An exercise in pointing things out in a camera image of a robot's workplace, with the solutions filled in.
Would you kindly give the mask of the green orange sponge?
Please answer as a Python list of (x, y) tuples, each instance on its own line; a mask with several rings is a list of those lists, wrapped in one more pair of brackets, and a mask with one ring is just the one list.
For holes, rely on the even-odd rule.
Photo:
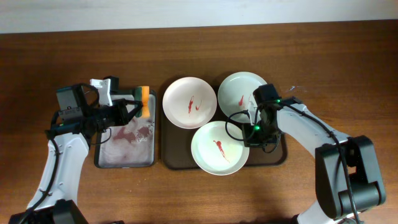
[(150, 111), (148, 107), (149, 103), (149, 86), (139, 86), (134, 90), (134, 98), (136, 101), (140, 101), (142, 106), (136, 114), (137, 118), (149, 118)]

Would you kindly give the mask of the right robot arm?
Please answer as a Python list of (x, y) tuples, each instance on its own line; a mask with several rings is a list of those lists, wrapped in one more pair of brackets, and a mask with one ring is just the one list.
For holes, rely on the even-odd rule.
[(281, 98), (272, 84), (253, 91), (257, 108), (243, 126), (244, 144), (262, 149), (282, 134), (299, 142), (315, 159), (316, 202), (291, 223), (361, 223), (359, 214), (386, 201), (373, 142), (327, 125), (297, 98)]

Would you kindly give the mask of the pink white plate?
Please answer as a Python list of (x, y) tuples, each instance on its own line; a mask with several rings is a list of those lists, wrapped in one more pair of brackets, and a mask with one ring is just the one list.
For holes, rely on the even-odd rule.
[(210, 84), (200, 78), (179, 78), (167, 87), (162, 109), (166, 118), (179, 128), (199, 128), (215, 115), (216, 93)]

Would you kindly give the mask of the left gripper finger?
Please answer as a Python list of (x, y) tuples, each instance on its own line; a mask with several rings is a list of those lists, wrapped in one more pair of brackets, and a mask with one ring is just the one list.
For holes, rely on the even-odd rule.
[[(132, 120), (133, 117), (135, 117), (135, 115), (138, 114), (143, 108), (143, 102), (136, 100), (121, 99), (121, 105), (121, 114), (123, 120)], [(131, 111), (129, 111), (127, 108), (129, 105), (133, 105), (133, 109)]]
[(111, 90), (110, 95), (132, 95), (134, 96), (135, 94), (135, 89), (130, 89), (130, 90)]

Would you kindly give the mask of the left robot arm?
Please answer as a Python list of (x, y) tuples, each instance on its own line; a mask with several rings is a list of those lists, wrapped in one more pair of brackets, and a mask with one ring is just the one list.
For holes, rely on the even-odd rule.
[(40, 184), (27, 210), (11, 215), (10, 223), (86, 223), (77, 207), (77, 194), (92, 137), (127, 125), (138, 113), (149, 114), (148, 86), (137, 87), (133, 100), (119, 99), (111, 106), (101, 106), (98, 98), (88, 103), (85, 88), (99, 94), (86, 83), (57, 90), (60, 109), (45, 131), (49, 153)]

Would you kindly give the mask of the white front plate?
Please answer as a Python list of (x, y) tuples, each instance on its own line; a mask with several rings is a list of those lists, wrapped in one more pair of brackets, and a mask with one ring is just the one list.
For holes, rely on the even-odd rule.
[(212, 121), (193, 135), (192, 157), (209, 174), (233, 174), (245, 165), (249, 157), (249, 148), (239, 141), (242, 137), (242, 131), (236, 125)]

